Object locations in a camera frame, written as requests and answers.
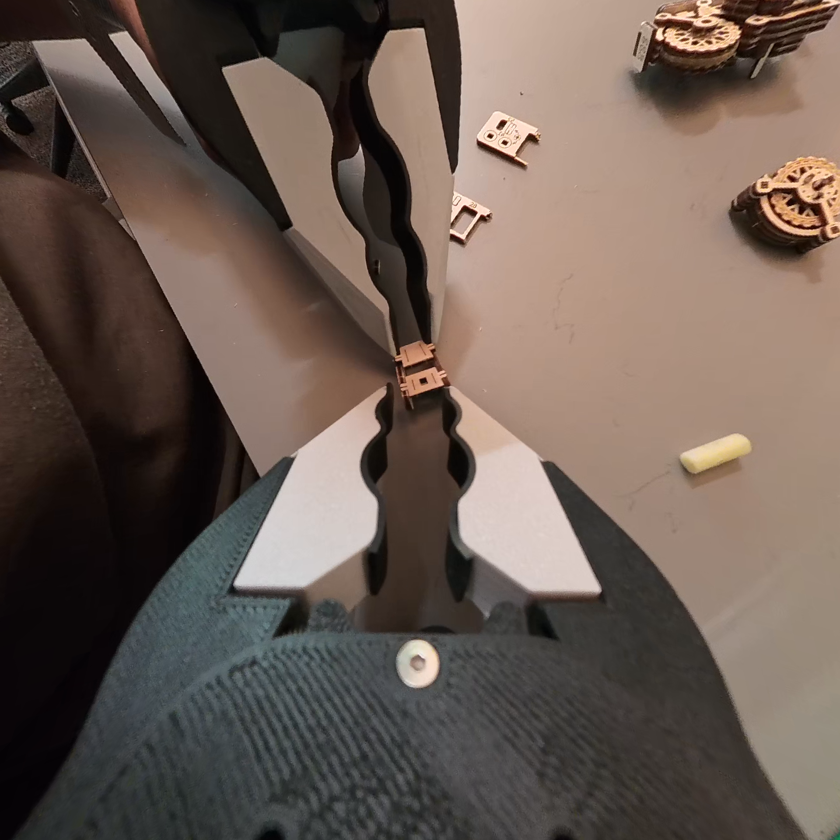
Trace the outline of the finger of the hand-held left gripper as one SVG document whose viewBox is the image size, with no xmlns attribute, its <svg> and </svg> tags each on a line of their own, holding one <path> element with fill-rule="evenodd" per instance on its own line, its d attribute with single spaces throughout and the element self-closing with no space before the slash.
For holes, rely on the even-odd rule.
<svg viewBox="0 0 840 840">
<path fill-rule="evenodd" d="M 443 317 L 453 197 L 444 123 L 426 31 L 398 28 L 364 64 L 360 93 L 383 162 L 365 143 L 359 198 L 374 284 L 385 295 L 392 347 L 434 343 Z"/>
<path fill-rule="evenodd" d="M 390 305 L 375 285 L 380 242 L 340 187 L 336 67 L 260 57 L 223 74 L 290 218 L 287 239 L 362 330 L 394 350 Z"/>
</svg>

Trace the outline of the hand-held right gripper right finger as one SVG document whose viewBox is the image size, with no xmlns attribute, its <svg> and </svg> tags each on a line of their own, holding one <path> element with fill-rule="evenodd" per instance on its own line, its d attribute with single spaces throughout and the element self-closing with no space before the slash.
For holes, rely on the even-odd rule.
<svg viewBox="0 0 840 840">
<path fill-rule="evenodd" d="M 457 602 L 591 601 L 602 587 L 548 475 L 548 463 L 459 389 L 445 389 L 449 474 L 458 486 L 445 569 Z"/>
</svg>

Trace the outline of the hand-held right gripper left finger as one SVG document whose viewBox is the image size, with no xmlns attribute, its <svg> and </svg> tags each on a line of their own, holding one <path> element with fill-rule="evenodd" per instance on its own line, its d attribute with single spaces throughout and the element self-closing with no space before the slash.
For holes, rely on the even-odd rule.
<svg viewBox="0 0 840 840">
<path fill-rule="evenodd" d="M 300 601 L 362 601 L 387 567 L 379 488 L 392 430 L 390 385 L 363 400 L 292 457 L 234 589 Z"/>
</svg>

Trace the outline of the small wooden puzzle block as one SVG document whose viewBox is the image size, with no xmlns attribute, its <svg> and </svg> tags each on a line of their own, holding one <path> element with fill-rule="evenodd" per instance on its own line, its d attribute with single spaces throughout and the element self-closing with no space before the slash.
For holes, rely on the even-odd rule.
<svg viewBox="0 0 840 840">
<path fill-rule="evenodd" d="M 431 343 L 404 344 L 396 356 L 395 374 L 406 409 L 414 409 L 416 398 L 449 386 L 448 374 Z"/>
</svg>

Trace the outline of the grey desk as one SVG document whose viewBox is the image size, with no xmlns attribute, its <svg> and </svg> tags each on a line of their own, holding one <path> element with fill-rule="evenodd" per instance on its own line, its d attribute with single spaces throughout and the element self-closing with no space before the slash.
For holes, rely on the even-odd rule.
<svg viewBox="0 0 840 840">
<path fill-rule="evenodd" d="M 838 244 L 764 248 L 730 201 L 838 161 L 838 17 L 749 80 L 635 75 L 659 2 L 458 2 L 455 189 L 493 212 L 448 247 L 453 384 L 561 467 L 656 562 L 707 636 L 753 748 L 810 837 L 838 828 Z M 242 185 L 157 132 L 79 40 L 35 50 L 255 467 L 393 377 Z M 541 132 L 527 168 L 476 143 Z M 693 476 L 684 451 L 752 452 Z"/>
</svg>

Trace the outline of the flat wooden puzzle piece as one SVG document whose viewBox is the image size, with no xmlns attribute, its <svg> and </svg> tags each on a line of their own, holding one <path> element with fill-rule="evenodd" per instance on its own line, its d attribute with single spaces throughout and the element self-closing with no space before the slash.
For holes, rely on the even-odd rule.
<svg viewBox="0 0 840 840">
<path fill-rule="evenodd" d="M 477 145 L 485 151 L 527 168 L 520 151 L 529 141 L 540 142 L 540 130 L 531 124 L 501 111 L 494 111 L 476 135 Z"/>
</svg>

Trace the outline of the black chair base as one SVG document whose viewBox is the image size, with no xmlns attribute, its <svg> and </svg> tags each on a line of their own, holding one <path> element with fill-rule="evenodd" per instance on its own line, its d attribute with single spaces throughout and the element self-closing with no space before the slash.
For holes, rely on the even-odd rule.
<svg viewBox="0 0 840 840">
<path fill-rule="evenodd" d="M 98 194 L 64 109 L 27 41 L 2 41 L 2 133 L 27 157 L 83 190 Z"/>
</svg>

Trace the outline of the yellow foam cylinder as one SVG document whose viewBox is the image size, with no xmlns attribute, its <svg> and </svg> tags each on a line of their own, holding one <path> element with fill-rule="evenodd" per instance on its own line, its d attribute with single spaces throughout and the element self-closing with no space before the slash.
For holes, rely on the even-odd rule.
<svg viewBox="0 0 840 840">
<path fill-rule="evenodd" d="M 752 448 L 751 440 L 744 434 L 729 434 L 684 451 L 679 455 L 679 463 L 687 473 L 696 476 L 749 455 Z"/>
</svg>

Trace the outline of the person's brown trousers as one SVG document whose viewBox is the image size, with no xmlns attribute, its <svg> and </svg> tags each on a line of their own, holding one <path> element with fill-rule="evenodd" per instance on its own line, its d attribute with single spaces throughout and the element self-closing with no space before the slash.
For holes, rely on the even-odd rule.
<svg viewBox="0 0 840 840">
<path fill-rule="evenodd" d="M 161 577 L 257 478 L 151 268 L 2 136 L 1 832 Z"/>
</svg>

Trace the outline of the large wooden gear model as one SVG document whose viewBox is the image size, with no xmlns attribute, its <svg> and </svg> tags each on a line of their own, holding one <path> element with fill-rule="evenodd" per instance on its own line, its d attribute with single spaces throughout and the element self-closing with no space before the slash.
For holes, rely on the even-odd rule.
<svg viewBox="0 0 840 840">
<path fill-rule="evenodd" d="M 633 68 L 654 65 L 704 74 L 750 60 L 750 77 L 764 64 L 802 46 L 824 30 L 838 1 L 685 1 L 662 5 L 640 24 Z"/>
</svg>

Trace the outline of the round wooden wheel assembly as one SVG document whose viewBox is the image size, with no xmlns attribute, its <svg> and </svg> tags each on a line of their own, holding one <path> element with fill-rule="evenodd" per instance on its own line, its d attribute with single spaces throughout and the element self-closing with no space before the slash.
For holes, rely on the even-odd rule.
<svg viewBox="0 0 840 840">
<path fill-rule="evenodd" d="M 763 175 L 731 202 L 754 237 L 800 253 L 839 238 L 839 169 L 806 156 Z"/>
</svg>

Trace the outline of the flat wooden frame piece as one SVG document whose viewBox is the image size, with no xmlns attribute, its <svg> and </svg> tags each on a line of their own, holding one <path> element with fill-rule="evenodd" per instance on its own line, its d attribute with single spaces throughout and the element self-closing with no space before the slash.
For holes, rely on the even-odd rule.
<svg viewBox="0 0 840 840">
<path fill-rule="evenodd" d="M 466 245 L 477 226 L 488 223 L 493 212 L 460 192 L 453 193 L 451 206 L 449 237 L 455 242 Z"/>
</svg>

